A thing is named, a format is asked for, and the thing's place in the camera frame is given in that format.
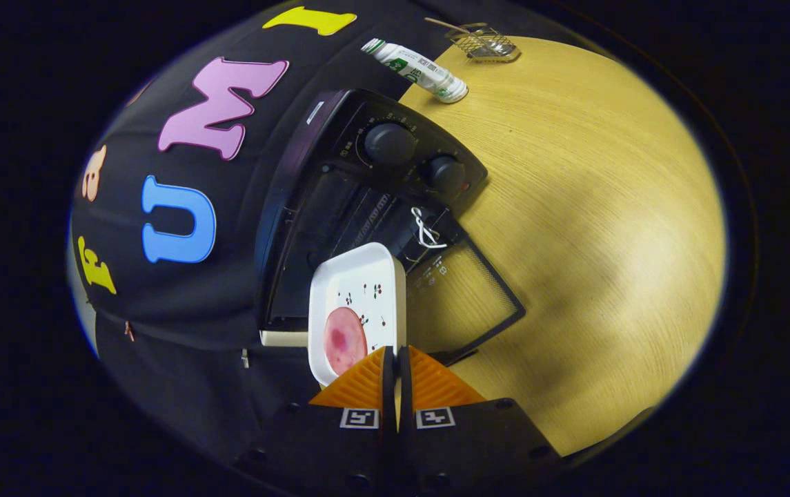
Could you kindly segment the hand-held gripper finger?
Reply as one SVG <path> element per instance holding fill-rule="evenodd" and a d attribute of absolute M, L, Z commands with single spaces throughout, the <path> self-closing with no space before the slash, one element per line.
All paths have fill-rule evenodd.
<path fill-rule="evenodd" d="M 562 474 L 562 457 L 516 400 L 481 396 L 417 347 L 398 360 L 398 449 L 417 496 L 528 496 Z"/>
<path fill-rule="evenodd" d="M 284 404 L 234 464 L 286 496 L 382 496 L 395 452 L 395 354 L 382 347 L 312 400 Z"/>

